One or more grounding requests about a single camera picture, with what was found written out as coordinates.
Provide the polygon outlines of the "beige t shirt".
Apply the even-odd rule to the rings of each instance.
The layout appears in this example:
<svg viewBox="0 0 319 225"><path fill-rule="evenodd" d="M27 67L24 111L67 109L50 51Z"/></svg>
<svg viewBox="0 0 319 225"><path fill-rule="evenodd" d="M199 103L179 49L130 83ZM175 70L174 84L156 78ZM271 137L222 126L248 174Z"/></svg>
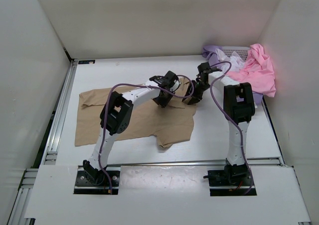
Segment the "beige t shirt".
<svg viewBox="0 0 319 225"><path fill-rule="evenodd" d="M100 133L100 113L110 89L94 89L79 95L75 146L95 144ZM133 110L128 128L117 140L155 136L163 148L189 141L193 128L195 105L187 105L173 97L165 108L149 100Z"/></svg>

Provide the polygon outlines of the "white t shirt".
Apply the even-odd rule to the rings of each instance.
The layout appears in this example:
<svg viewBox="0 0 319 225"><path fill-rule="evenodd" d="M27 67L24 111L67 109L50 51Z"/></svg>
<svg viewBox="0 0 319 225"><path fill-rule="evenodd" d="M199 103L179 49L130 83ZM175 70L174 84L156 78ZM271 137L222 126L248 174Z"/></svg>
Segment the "white t shirt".
<svg viewBox="0 0 319 225"><path fill-rule="evenodd" d="M241 69L244 68L245 62L237 52L233 51L231 56L227 56L221 49L216 49L215 53L217 55L218 61L223 62L217 65L217 68L222 70L222 72L226 72L229 68L229 64L227 63L227 61L232 64L230 72L239 72Z"/></svg>

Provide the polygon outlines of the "aluminium frame rail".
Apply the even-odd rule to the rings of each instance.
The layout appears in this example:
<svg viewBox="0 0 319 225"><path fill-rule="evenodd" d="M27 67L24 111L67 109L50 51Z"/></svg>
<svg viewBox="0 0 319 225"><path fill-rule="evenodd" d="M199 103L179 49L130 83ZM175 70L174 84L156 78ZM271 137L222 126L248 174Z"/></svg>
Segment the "aluminium frame rail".
<svg viewBox="0 0 319 225"><path fill-rule="evenodd" d="M52 115L52 126L43 153L35 166L22 175L8 223L10 225L32 225L39 219L28 216L26 210L39 173L46 168L60 173L74 167L92 152L92 146L74 146L77 104L80 92L95 88L110 87L119 81L136 82L138 77L146 79L151 73L173 70L193 76L202 62L199 56L169 56L149 58L105 59L94 64L82 64L74 60L68 71L56 112ZM194 130L190 141L176 144L169 149L156 145L154 137L118 142L111 152L113 166L219 166L226 155L228 127L218 112L209 94L204 95L194 116Z"/></svg>

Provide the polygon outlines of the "lavender t shirt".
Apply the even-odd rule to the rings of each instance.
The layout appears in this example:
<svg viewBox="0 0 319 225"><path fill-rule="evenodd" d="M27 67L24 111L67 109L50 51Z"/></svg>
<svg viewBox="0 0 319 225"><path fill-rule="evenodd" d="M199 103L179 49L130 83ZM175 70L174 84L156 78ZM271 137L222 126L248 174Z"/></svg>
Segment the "lavender t shirt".
<svg viewBox="0 0 319 225"><path fill-rule="evenodd" d="M216 45L206 45L203 47L201 55L204 57L210 66L218 63L219 60L217 58L216 49L221 50L221 46ZM260 105L262 103L263 95L257 92L253 92L253 98L256 105Z"/></svg>

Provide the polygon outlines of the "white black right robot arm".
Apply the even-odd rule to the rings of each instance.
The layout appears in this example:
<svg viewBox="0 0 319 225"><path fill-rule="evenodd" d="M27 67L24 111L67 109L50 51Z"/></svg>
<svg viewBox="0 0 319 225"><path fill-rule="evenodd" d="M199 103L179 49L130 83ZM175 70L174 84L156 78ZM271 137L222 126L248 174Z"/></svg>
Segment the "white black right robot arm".
<svg viewBox="0 0 319 225"><path fill-rule="evenodd" d="M203 93L210 90L214 102L212 88L217 88L223 94L223 106L217 107L224 114L229 124L229 149L226 165L220 172L208 175L208 178L225 185L237 185L249 176L249 167L246 158L246 138L249 123L255 114L255 103L252 88L249 83L240 83L221 71L205 70L189 83L184 99L188 105L202 100Z"/></svg>

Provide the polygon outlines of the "white plastic laundry basket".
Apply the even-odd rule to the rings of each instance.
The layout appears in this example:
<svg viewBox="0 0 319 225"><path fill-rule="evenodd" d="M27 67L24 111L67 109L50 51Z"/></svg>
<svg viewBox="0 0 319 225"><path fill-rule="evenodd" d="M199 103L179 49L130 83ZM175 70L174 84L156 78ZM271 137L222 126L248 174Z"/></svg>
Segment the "white plastic laundry basket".
<svg viewBox="0 0 319 225"><path fill-rule="evenodd" d="M243 61L245 62L248 56L248 50L247 49L234 49L234 48L226 48L226 47L222 47L221 50L227 55L227 56L231 56L232 52L235 51L239 54L239 56L243 59Z"/></svg>

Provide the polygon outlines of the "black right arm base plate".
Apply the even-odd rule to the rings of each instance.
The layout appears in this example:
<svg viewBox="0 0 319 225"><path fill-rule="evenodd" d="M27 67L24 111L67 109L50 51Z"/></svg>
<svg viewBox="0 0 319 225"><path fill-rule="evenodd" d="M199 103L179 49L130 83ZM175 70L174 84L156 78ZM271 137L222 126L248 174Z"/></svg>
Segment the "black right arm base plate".
<svg viewBox="0 0 319 225"><path fill-rule="evenodd" d="M256 188L252 184L251 175L244 174L229 177L224 170L208 170L203 176L208 181L211 197L256 196Z"/></svg>

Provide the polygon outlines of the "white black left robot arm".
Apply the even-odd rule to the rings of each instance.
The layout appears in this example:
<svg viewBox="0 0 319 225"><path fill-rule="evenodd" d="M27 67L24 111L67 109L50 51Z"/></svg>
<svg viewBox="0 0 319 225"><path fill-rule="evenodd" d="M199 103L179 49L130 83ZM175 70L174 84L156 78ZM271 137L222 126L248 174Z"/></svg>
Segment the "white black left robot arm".
<svg viewBox="0 0 319 225"><path fill-rule="evenodd" d="M92 155L83 161L85 178L94 186L111 177L106 171L108 157L118 135L129 126L132 112L143 103L153 100L166 107L180 85L179 78L173 75L153 76L141 85L121 83L113 86L100 113L100 134Z"/></svg>

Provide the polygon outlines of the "pink t shirt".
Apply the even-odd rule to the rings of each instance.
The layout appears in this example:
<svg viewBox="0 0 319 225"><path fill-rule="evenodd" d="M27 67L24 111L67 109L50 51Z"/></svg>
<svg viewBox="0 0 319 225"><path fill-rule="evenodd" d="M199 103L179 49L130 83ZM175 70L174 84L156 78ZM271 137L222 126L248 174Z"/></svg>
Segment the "pink t shirt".
<svg viewBox="0 0 319 225"><path fill-rule="evenodd" d="M227 76L240 83L250 83L252 91L273 98L276 93L275 72L269 55L261 44L253 44L248 51L244 67Z"/></svg>

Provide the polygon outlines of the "small label sticker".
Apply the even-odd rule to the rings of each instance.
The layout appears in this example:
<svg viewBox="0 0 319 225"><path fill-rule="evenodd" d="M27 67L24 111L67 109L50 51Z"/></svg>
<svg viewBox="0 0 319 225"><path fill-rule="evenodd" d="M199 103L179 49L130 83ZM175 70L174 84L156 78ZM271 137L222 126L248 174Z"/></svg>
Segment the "small label sticker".
<svg viewBox="0 0 319 225"><path fill-rule="evenodd" d="M95 64L95 60L80 60L78 65Z"/></svg>

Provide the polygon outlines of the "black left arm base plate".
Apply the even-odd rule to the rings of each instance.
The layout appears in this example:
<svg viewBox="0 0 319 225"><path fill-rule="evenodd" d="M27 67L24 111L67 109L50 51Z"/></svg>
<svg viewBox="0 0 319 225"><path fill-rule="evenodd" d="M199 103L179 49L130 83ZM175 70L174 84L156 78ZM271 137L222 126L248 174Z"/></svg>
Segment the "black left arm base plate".
<svg viewBox="0 0 319 225"><path fill-rule="evenodd" d="M109 188L109 180L104 172L98 175L96 180L89 178L82 166L78 167L73 194L78 195L117 195L120 183L120 167L109 167L107 173L110 176L112 189Z"/></svg>

